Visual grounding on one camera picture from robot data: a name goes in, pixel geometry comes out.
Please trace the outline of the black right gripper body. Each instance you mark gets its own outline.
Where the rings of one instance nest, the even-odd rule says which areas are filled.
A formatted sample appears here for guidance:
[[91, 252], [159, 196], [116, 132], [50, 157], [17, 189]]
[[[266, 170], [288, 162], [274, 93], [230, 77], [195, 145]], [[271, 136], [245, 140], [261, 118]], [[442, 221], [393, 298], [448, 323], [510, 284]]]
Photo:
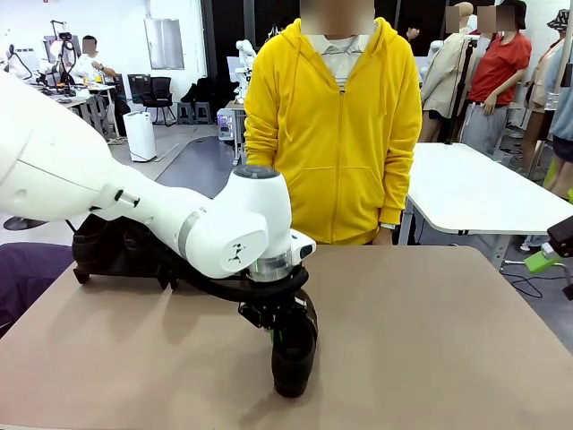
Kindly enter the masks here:
[[573, 252], [573, 218], [567, 218], [547, 229], [552, 250], [562, 258], [570, 258]]

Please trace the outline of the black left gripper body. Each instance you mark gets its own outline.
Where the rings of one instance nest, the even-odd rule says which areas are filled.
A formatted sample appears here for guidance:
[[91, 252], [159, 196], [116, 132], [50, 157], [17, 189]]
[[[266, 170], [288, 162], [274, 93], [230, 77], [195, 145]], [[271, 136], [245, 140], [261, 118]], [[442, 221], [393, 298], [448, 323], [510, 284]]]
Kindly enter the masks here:
[[269, 331], [301, 331], [309, 328], [308, 305], [300, 297], [242, 302], [238, 313], [254, 327]]

